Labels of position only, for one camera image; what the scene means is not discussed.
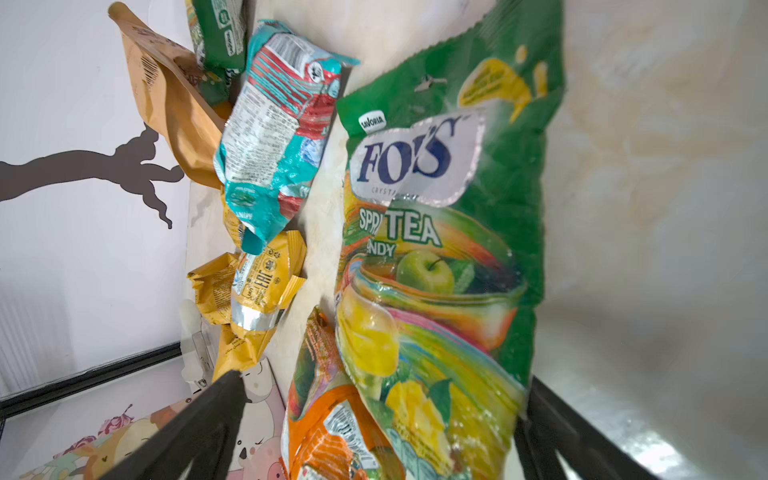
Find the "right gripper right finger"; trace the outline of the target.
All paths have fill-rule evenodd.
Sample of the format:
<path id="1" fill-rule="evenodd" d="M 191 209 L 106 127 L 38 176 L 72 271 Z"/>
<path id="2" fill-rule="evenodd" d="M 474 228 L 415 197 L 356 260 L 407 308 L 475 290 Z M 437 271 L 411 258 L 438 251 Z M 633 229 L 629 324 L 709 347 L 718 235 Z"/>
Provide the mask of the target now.
<path id="1" fill-rule="evenodd" d="M 582 479 L 656 477 L 536 376 L 530 382 L 525 414 L 517 420 L 514 442 L 527 480 L 564 479 L 565 466 Z"/>

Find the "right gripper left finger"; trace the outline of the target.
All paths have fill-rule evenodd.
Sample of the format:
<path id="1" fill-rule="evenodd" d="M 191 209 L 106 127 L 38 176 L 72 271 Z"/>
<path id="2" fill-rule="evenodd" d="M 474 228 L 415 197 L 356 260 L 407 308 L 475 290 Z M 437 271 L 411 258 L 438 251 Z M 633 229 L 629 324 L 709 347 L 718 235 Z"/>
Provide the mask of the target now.
<path id="1" fill-rule="evenodd" d="M 105 479 L 224 479 L 246 403 L 241 374 L 230 371 L 204 390 Z"/>

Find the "orange snack packet small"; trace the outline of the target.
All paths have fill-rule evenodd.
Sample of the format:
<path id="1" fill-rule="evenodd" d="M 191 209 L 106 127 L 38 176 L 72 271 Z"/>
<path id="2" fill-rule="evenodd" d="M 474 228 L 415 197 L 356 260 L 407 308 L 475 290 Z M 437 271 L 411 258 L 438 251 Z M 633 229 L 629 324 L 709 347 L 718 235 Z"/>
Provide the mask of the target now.
<path id="1" fill-rule="evenodd" d="M 404 479 L 405 469 L 344 370 L 332 323 L 308 317 L 281 436 L 290 479 Z"/>

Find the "green Fox's candy bag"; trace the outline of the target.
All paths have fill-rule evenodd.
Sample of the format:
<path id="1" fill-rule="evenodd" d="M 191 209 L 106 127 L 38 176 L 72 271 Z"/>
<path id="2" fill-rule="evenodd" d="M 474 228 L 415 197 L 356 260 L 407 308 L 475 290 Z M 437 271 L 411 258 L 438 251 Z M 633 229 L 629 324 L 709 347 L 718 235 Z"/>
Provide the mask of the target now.
<path id="1" fill-rule="evenodd" d="M 544 296 L 563 4 L 499 1 L 345 96 L 336 338 L 416 479 L 500 479 Z"/>

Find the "teal snack packet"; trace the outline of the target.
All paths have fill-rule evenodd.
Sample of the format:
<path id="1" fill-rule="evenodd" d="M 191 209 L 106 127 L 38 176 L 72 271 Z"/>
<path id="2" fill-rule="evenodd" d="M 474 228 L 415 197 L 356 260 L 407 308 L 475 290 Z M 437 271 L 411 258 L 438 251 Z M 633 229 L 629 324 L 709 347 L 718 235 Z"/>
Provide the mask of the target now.
<path id="1" fill-rule="evenodd" d="M 214 156 L 225 202 L 245 228 L 244 252 L 261 254 L 301 208 L 324 154 L 342 73 L 358 63 L 282 22 L 259 21 Z"/>

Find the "yellow green snack packet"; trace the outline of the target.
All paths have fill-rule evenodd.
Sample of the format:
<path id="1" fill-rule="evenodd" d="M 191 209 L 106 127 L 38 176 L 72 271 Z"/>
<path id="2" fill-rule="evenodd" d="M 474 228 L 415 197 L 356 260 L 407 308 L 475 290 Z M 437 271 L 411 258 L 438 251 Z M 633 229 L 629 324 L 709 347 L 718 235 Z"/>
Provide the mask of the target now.
<path id="1" fill-rule="evenodd" d="M 217 107 L 229 101 L 232 83 L 246 65 L 243 2 L 186 0 L 185 7 L 193 51 L 203 72 L 199 90 Z"/>

